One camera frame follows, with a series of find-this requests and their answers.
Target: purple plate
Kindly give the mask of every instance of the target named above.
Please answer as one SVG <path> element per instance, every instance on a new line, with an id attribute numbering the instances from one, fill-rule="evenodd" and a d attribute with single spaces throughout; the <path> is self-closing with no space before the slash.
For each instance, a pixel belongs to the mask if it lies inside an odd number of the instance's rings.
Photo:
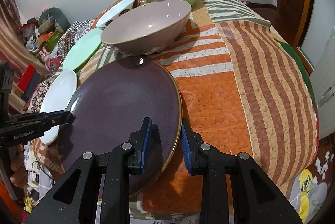
<path id="1" fill-rule="evenodd" d="M 182 122 L 180 93 L 171 74 L 149 59 L 127 57 L 92 74 L 73 94 L 67 110 L 75 116 L 60 128 L 59 154 L 67 170 L 83 153 L 111 151 L 152 119 L 146 172 L 129 176 L 134 195 L 154 182 L 169 163 Z"/>

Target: clutter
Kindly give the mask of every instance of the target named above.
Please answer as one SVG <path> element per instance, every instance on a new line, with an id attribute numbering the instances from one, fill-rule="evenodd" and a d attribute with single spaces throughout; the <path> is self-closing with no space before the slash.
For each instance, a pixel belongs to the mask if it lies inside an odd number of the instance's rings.
<path id="1" fill-rule="evenodd" d="M 35 24 L 36 26 L 39 26 L 39 21 L 33 17 L 27 21 L 27 24 Z"/>
<path id="2" fill-rule="evenodd" d="M 46 19 L 50 17 L 55 18 L 55 26 L 58 26 L 58 31 L 64 33 L 71 26 L 66 16 L 63 14 L 59 8 L 49 8 L 42 13 L 39 18 L 39 24 L 42 25 Z"/>
<path id="3" fill-rule="evenodd" d="M 44 34 L 44 35 L 40 35 L 39 38 L 37 39 L 37 48 L 41 48 L 42 44 L 48 40 L 51 35 L 53 34 L 53 32 L 50 32 L 50 33 L 47 33 L 47 34 Z"/>
<path id="4" fill-rule="evenodd" d="M 37 42 L 33 36 L 31 36 L 31 38 L 27 41 L 26 48 L 32 52 L 35 52 L 37 50 Z"/>
<path id="5" fill-rule="evenodd" d="M 43 24 L 39 27 L 39 33 L 45 33 L 50 31 L 55 25 L 55 18 L 50 16 L 48 19 L 45 19 Z"/>
<path id="6" fill-rule="evenodd" d="M 59 31 L 55 31 L 51 34 L 51 36 L 46 40 L 44 47 L 48 52 L 52 52 L 55 46 L 57 45 L 59 39 L 62 37 L 63 33 Z"/>
<path id="7" fill-rule="evenodd" d="M 30 64 L 17 83 L 14 93 L 25 102 L 28 102 L 43 78 L 44 76 L 41 76 L 36 71 L 36 68 Z"/>
<path id="8" fill-rule="evenodd" d="M 50 67 L 50 52 L 48 52 L 47 50 L 46 50 L 46 48 L 44 47 L 44 48 L 42 48 L 42 51 L 40 51 L 39 52 L 40 53 L 40 55 L 41 55 L 41 60 L 42 60 L 42 62 L 44 62 L 45 63 L 45 67 L 46 67 L 46 69 L 48 69 L 49 70 L 49 67 Z"/>
<path id="9" fill-rule="evenodd" d="M 37 27 L 38 27 L 38 22 L 37 22 L 37 24 L 36 24 L 36 22 L 30 23 L 30 24 L 24 24 L 21 27 L 22 36 L 23 36 L 23 38 L 25 39 L 26 42 L 28 40 L 30 40 L 32 36 L 35 38 L 35 29 Z"/>

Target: metal screw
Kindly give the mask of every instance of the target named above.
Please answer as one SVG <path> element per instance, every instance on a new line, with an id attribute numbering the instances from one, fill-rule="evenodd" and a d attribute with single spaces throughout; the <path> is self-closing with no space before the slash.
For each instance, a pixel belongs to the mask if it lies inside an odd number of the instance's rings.
<path id="1" fill-rule="evenodd" d="M 209 150 L 210 149 L 210 145 L 206 144 L 206 143 L 203 143 L 203 144 L 200 145 L 200 148 L 203 149 L 203 150 Z"/>
<path id="2" fill-rule="evenodd" d="M 245 152 L 241 152 L 240 153 L 240 158 L 242 160 L 247 160 L 247 159 L 249 159 L 249 155 L 247 153 L 245 153 Z"/>
<path id="3" fill-rule="evenodd" d="M 88 159 L 92 158 L 92 156 L 93 156 L 92 152 L 85 152 L 85 153 L 83 154 L 83 158 L 84 158 L 85 160 L 88 160 Z"/>
<path id="4" fill-rule="evenodd" d="M 130 143 L 124 143 L 124 144 L 122 145 L 122 148 L 123 148 L 124 150 L 131 149 L 131 147 L 132 147 L 132 144 L 130 144 Z"/>

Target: pink toy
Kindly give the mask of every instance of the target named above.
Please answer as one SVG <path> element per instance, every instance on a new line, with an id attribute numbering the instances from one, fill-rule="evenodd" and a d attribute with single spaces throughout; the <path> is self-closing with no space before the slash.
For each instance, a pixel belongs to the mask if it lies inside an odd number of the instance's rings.
<path id="1" fill-rule="evenodd" d="M 42 48 L 42 51 L 40 51 L 39 53 L 41 55 L 42 62 L 45 63 L 46 69 L 49 70 L 49 68 L 50 68 L 50 59 L 51 59 L 50 53 L 47 52 L 47 50 L 45 49 L 45 47 Z"/>

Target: curtain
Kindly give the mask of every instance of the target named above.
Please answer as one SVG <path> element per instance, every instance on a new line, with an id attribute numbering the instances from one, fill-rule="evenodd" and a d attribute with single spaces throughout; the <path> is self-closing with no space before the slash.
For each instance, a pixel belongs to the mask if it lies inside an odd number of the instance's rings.
<path id="1" fill-rule="evenodd" d="M 0 0 L 0 61 L 8 62 L 14 69 L 14 88 L 29 64 L 41 75 L 48 73 L 44 64 L 24 46 L 22 36 L 17 32 L 20 26 L 21 20 L 15 0 Z M 24 102 L 12 92 L 9 104 L 12 110 L 21 112 Z"/>

